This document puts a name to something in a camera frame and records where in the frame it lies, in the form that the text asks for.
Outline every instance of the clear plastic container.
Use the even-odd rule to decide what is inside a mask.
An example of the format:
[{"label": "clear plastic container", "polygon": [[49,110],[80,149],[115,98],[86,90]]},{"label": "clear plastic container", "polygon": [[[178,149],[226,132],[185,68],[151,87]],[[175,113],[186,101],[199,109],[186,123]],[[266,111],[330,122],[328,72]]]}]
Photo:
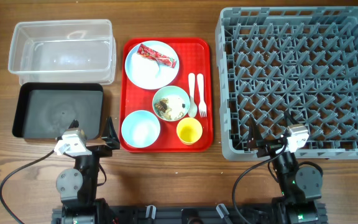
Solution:
[{"label": "clear plastic container", "polygon": [[20,22],[8,70],[27,82],[111,84],[116,42],[107,19]]}]

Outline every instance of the wooden surface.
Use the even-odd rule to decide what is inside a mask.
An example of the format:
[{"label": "wooden surface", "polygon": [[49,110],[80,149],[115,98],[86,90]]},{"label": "wooden surface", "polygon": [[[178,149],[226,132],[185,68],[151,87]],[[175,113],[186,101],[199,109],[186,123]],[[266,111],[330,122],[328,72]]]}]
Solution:
[{"label": "wooden surface", "polygon": [[[114,151],[102,159],[108,181],[98,197],[110,205],[216,205],[231,204],[237,176],[256,162],[229,162],[221,153],[219,77],[215,61],[214,29],[219,12],[229,6],[358,5],[358,1],[111,1],[90,3],[57,0],[0,0],[0,182],[12,170],[42,157],[53,141],[24,141],[12,136],[19,82],[7,71],[14,26],[21,21],[109,19],[117,42],[116,80],[104,87],[106,112],[118,128],[122,48],[134,37],[201,37],[211,47],[213,76],[213,145],[200,154],[129,154]],[[323,199],[330,223],[358,223],[358,161],[315,161],[324,169]],[[55,188],[57,175],[73,167],[66,157],[52,155],[7,182],[8,205],[26,223],[50,223],[53,208],[61,206]],[[261,167],[245,177],[237,190],[238,202],[269,202],[280,195],[278,185]],[[0,223],[14,223],[0,204]]]}]

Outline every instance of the food wrapper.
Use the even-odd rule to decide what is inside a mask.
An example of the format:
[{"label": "food wrapper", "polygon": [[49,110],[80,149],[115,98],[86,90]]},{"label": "food wrapper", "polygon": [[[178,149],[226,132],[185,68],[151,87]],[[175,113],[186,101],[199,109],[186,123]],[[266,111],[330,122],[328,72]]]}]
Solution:
[{"label": "food wrapper", "polygon": [[162,63],[171,68],[175,68],[175,66],[177,65],[177,61],[175,59],[160,54],[157,51],[151,49],[150,47],[146,47],[144,44],[140,44],[137,53],[144,58],[155,60],[158,63]]}]

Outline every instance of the bowl with food scraps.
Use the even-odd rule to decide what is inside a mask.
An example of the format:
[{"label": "bowl with food scraps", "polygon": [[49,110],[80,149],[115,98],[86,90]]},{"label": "bowl with food scraps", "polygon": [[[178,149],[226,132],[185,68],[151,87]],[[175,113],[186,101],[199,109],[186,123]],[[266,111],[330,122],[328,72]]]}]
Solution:
[{"label": "bowl with food scraps", "polygon": [[166,86],[153,97],[154,113],[164,121],[178,121],[188,112],[190,99],[186,91],[177,86]]}]

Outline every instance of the green bowl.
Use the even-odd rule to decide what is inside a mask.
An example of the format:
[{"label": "green bowl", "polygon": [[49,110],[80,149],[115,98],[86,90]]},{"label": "green bowl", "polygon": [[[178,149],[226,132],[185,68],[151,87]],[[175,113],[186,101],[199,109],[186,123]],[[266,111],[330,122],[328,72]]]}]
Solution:
[{"label": "green bowl", "polygon": [[[179,118],[179,119],[167,120],[164,117],[161,117],[160,114],[158,113],[158,110],[154,106],[154,104],[158,103],[162,98],[167,98],[169,96],[178,96],[185,102],[185,111],[183,112],[183,116],[181,118]],[[182,88],[177,87],[177,86],[166,86],[166,87],[163,87],[163,88],[159,89],[159,91],[157,91],[154,94],[152,107],[153,107],[154,113],[160,119],[162,119],[164,121],[178,121],[178,120],[184,118],[186,116],[187,112],[189,111],[190,98],[189,98],[189,95],[187,94],[187,92],[185,90],[183,90]]]}]

